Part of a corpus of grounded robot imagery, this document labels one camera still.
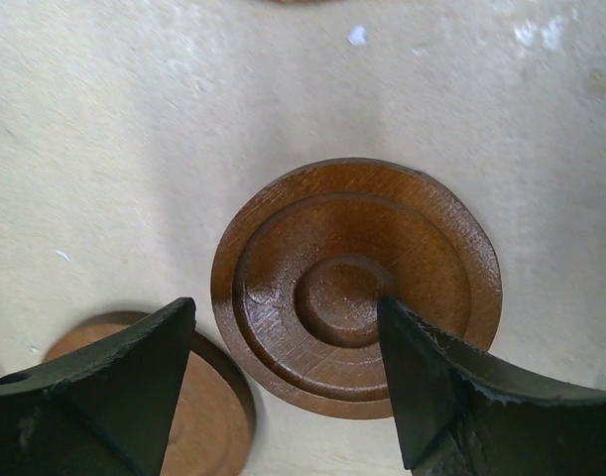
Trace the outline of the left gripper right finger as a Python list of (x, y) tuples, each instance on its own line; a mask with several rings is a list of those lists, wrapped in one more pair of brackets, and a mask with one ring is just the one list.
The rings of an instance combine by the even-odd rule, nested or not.
[(403, 463), (415, 475), (606, 475), (606, 391), (522, 369), (377, 306)]

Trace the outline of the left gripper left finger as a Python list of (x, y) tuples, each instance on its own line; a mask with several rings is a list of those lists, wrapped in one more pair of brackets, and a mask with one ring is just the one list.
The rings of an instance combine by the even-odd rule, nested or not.
[(0, 475), (158, 475), (195, 325), (181, 297), (0, 378)]

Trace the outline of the light wood round coaster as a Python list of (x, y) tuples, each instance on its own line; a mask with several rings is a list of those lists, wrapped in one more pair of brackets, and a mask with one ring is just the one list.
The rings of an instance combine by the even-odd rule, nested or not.
[(161, 473), (239, 475), (257, 424), (249, 384), (203, 334), (192, 334), (190, 348)]

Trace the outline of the large brown ringed saucer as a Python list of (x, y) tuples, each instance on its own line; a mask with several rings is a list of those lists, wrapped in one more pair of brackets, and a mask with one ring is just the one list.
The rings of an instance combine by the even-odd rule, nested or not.
[(380, 298), (481, 349), (503, 299), (494, 247), (462, 201), (425, 173), (363, 158), (313, 163), (261, 189), (222, 235), (210, 285), (219, 332), (258, 384), (347, 419), (392, 413)]

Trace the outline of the brown ringed wooden saucer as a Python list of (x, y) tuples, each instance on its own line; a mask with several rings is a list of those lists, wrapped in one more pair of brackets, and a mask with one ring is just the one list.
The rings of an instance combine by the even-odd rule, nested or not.
[(314, 5), (336, 2), (335, 0), (262, 0), (262, 2), (269, 2), (281, 5)]

